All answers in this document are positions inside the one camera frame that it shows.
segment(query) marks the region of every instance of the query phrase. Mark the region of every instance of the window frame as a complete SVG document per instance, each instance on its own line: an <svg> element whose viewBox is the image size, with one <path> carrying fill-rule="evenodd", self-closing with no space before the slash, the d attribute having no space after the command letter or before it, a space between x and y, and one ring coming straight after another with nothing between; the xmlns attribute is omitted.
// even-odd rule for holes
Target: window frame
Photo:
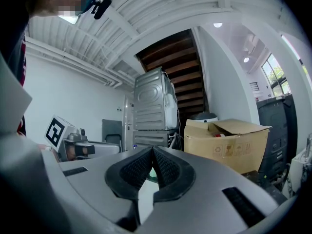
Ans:
<svg viewBox="0 0 312 234"><path fill-rule="evenodd" d="M274 95L273 88L275 88L276 86L280 86L281 91L282 91L283 94L285 95L286 93L284 92L283 87L282 87L281 85L282 85L284 82L286 82L287 79L286 79L286 77L285 77L285 74L283 74L281 78L277 78L276 73L275 73L273 67L272 67L271 64L269 63L269 58L270 58L271 56L273 56L272 53L269 54L268 58L267 58L267 59L265 60L265 62L261 65L262 71L264 72L264 74L265 74L265 76L266 76L266 78L267 78L267 80L268 80L268 82L269 82L269 84L270 84L270 86L271 86L271 90L272 90L273 95ZM263 66L264 66L266 63L268 63L269 67L271 68L271 70L272 70L272 72L273 72L273 74L274 74L274 76L275 76L275 78L276 78L276 81L275 81L273 84L270 83L270 79L269 79L267 73L266 73L266 72L264 71L264 69L263 69Z"/></svg>

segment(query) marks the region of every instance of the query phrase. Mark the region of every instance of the white pipe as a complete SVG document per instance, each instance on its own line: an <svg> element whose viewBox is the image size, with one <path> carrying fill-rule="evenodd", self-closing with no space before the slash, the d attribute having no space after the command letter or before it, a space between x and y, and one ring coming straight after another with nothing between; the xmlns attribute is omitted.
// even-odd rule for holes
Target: white pipe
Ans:
<svg viewBox="0 0 312 234"><path fill-rule="evenodd" d="M117 83L113 88L117 88L117 87L119 87L121 85L122 85L122 83Z"/></svg>
<svg viewBox="0 0 312 234"><path fill-rule="evenodd" d="M170 144L170 147L169 148L172 148L176 142L176 133L174 134L174 139L171 141L171 144Z"/></svg>
<svg viewBox="0 0 312 234"><path fill-rule="evenodd" d="M67 57L68 59L71 59L71 60L73 60L73 61L75 61L77 63L81 63L82 65L84 65L84 66L86 66L86 67L88 67L90 69L93 69L94 71L96 71L96 72L98 72L98 73L100 73L100 74L102 74L104 76L107 76L107 77L109 77L109 78L111 78L111 79L113 79L113 80L115 80L117 82L122 82L121 80L119 80L118 78L110 75L109 73L107 73L105 71L102 71L101 69L96 68L93 65L91 65L91 64L89 64L89 63L87 63L87 62L85 62L85 61L83 61L83 60L81 60L81 59L79 59L77 57L74 57L74 56L72 56L72 55L70 55L70 54L68 54L68 53L66 53L64 51L61 51L60 49L52 47L52 46L50 46L50 45L48 45L46 43L40 42L40 41L32 39L30 37L27 37L26 41L29 42L29 43L32 43L34 45L37 45L39 47L42 47L44 49L50 50L50 51L52 51L52 52L54 52L56 54L59 54L61 56Z"/></svg>
<svg viewBox="0 0 312 234"><path fill-rule="evenodd" d="M116 75L116 76L118 76L118 77L124 79L124 80L127 81L129 84L131 84L131 85L133 85L133 86L135 85L132 81L130 81L128 78L124 77L122 74L116 72L115 70L113 70L113 69L107 69L107 70L108 70L109 72L112 72L114 75Z"/></svg>
<svg viewBox="0 0 312 234"><path fill-rule="evenodd" d="M40 52L42 52L42 53L44 53L44 54L47 54L47 55L49 55L49 56L52 56L52 57L54 57L54 58L56 58L56 59L59 59L59 60L61 60L61 61L67 61L67 62L69 62L70 64L75 65L75 66L77 66L77 67L79 67L79 68L81 68L81 69L83 69L83 70L85 70L85 71L87 71L87 72L90 72L90 73L92 73L92 74L94 74L94 75L96 75L96 76L98 76L98 77L101 77L101 78L103 78L103 79L109 80L109 81L112 83L111 86L114 86L115 83L116 83L116 81L114 81L114 80L112 80L112 79L110 79L110 78L108 78L108 77L106 77L106 76L104 76L104 75L101 75L101 74L95 72L95 71L92 70L92 69L87 69L86 67L84 67L83 65L80 65L79 63L75 63L74 61L72 61L72 60L70 60L70 59L65 59L64 56L59 55L59 54L56 54L56 53L54 53L53 51L44 49L44 48L42 48L42 47L38 47L38 46L36 46L36 45L33 44L33 43L30 43L30 42L27 43L27 48L31 48L31 49L40 51Z"/></svg>
<svg viewBox="0 0 312 234"><path fill-rule="evenodd" d="M88 77L90 77L90 78L92 78L92 79L95 79L95 80L97 80L97 81L103 83L105 86L107 85L107 83L105 83L103 80L100 80L100 79L97 78L97 77L94 77L94 76L92 76L92 75L90 75L90 74L87 74L87 73L85 73L85 72L83 72L83 71L81 71L81 70L78 70L78 69L76 69L76 68L74 68L74 67L71 67L71 66L69 66L69 65L67 65L67 64L65 64L65 63L61 63L61 62L58 62L58 61L56 61L56 60L49 59L49 58L47 58L47 57L38 56L38 55L36 55L36 54L29 53L29 52L26 52L26 54L27 54L28 56L33 56L33 57L35 57L35 58L39 58L39 59L46 60L46 61L49 61L49 62L52 62L52 63L56 63L56 64L58 64L58 65L62 65L62 66L64 66L64 67L66 67L66 68L69 68L69 69L74 70L74 71L76 71L76 72L78 72L78 73L81 73L81 74L83 74L83 75L85 75L85 76L88 76Z"/></svg>
<svg viewBox="0 0 312 234"><path fill-rule="evenodd" d="M129 84L131 84L131 85L134 86L134 84L132 84L132 82L131 82L130 80L128 80L127 78L123 77L121 74L119 74L119 73L116 72L115 70L109 69L109 68L105 68L105 69L108 70L109 72L111 72L112 74L118 76L119 78L124 79L127 83L129 83Z"/></svg>

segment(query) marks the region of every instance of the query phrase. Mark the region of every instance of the cardboard box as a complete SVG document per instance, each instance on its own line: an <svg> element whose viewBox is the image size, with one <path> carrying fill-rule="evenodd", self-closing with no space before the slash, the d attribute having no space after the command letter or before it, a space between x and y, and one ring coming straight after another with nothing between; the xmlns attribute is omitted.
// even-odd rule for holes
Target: cardboard box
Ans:
<svg viewBox="0 0 312 234"><path fill-rule="evenodd" d="M241 174L258 171L269 128L236 119L208 123L188 119L184 151L219 161ZM225 137L215 137L220 133Z"/></svg>

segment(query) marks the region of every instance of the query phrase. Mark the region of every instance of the wooden staircase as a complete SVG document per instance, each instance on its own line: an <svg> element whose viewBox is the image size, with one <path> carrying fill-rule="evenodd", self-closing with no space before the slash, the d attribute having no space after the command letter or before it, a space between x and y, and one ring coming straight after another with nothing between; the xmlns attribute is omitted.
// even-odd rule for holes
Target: wooden staircase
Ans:
<svg viewBox="0 0 312 234"><path fill-rule="evenodd" d="M208 111L200 59L191 30L162 39L136 56L146 72L162 67L174 84L182 133L186 119Z"/></svg>

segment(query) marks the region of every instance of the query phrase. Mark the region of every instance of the black vent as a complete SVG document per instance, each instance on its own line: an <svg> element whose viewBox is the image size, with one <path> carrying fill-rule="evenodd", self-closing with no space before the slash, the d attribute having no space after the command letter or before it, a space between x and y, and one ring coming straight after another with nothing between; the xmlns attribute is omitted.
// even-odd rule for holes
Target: black vent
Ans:
<svg viewBox="0 0 312 234"><path fill-rule="evenodd" d="M264 215L236 187L222 190L234 208L251 227L264 219Z"/></svg>
<svg viewBox="0 0 312 234"><path fill-rule="evenodd" d="M153 163L153 167L157 174L159 188L161 189L177 180L180 174L180 168L175 162L160 152L154 152L154 156L156 162Z"/></svg>
<svg viewBox="0 0 312 234"><path fill-rule="evenodd" d="M83 173L86 171L87 171L87 169L85 167L79 167L79 168L64 171L63 173L64 173L65 177L68 177L68 176L80 174L80 173Z"/></svg>
<svg viewBox="0 0 312 234"><path fill-rule="evenodd" d="M258 87L258 82L251 82L250 86L252 88L252 91L260 91L260 89Z"/></svg>
<svg viewBox="0 0 312 234"><path fill-rule="evenodd" d="M120 170L120 177L129 185L141 189L152 169L153 153L147 152Z"/></svg>

